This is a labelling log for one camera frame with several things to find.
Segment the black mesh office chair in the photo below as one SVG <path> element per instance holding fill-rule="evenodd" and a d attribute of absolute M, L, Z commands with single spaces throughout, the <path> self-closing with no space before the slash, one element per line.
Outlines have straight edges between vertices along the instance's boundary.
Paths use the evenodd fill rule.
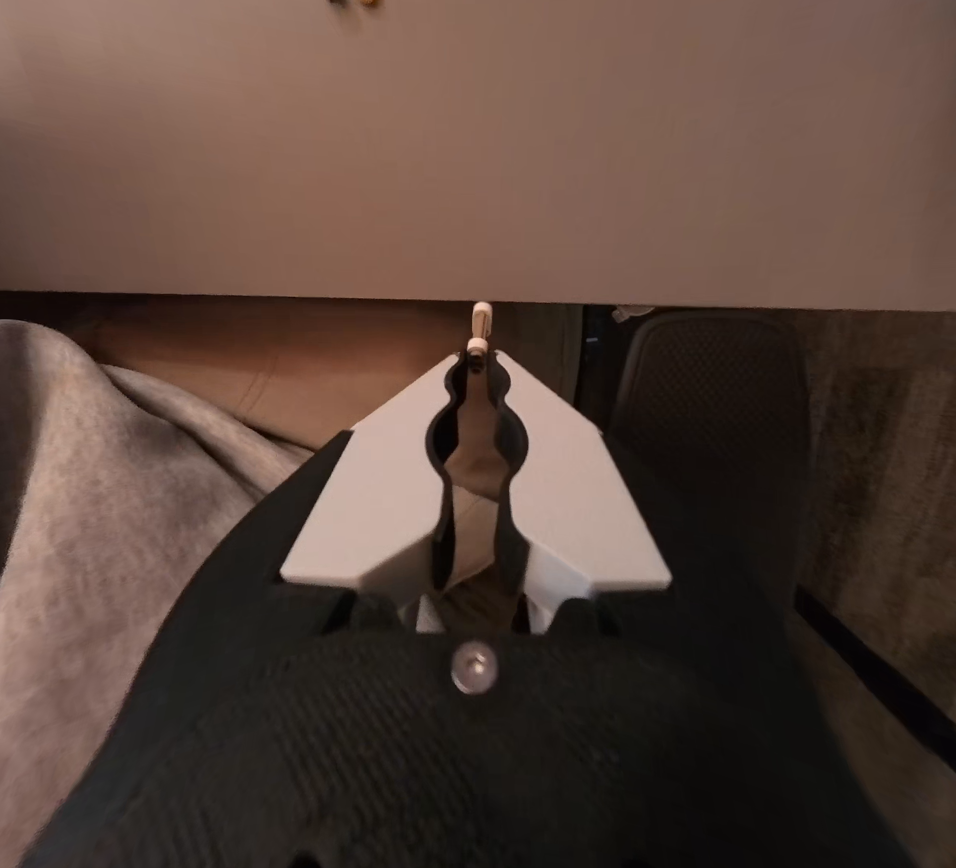
<path fill-rule="evenodd" d="M 811 463 L 804 357 L 788 326 L 755 312 L 652 314 L 633 335 L 607 428 L 788 604 Z"/>

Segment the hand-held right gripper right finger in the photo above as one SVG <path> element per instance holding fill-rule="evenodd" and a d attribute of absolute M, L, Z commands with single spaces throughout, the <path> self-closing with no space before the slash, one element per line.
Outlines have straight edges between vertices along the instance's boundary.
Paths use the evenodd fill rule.
<path fill-rule="evenodd" d="M 568 600 L 667 590 L 671 572 L 597 426 L 504 352 L 487 386 L 507 465 L 495 563 L 530 632 L 546 633 Z"/>

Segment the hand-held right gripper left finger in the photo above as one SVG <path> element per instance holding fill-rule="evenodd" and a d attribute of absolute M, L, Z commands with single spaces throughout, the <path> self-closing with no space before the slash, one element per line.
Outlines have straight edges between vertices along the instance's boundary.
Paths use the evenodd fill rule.
<path fill-rule="evenodd" d="M 448 585 L 455 560 L 452 487 L 457 409 L 468 365 L 452 354 L 351 430 L 283 562 L 286 583 L 373 596 Z"/>

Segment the tan and white lego assembly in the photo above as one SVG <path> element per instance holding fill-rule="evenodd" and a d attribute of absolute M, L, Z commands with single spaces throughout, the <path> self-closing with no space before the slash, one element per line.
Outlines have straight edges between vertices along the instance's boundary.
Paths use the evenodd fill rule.
<path fill-rule="evenodd" d="M 479 369 L 487 357 L 493 325 L 493 306 L 487 301 L 479 301 L 472 307 L 472 331 L 466 346 L 470 365 Z"/>

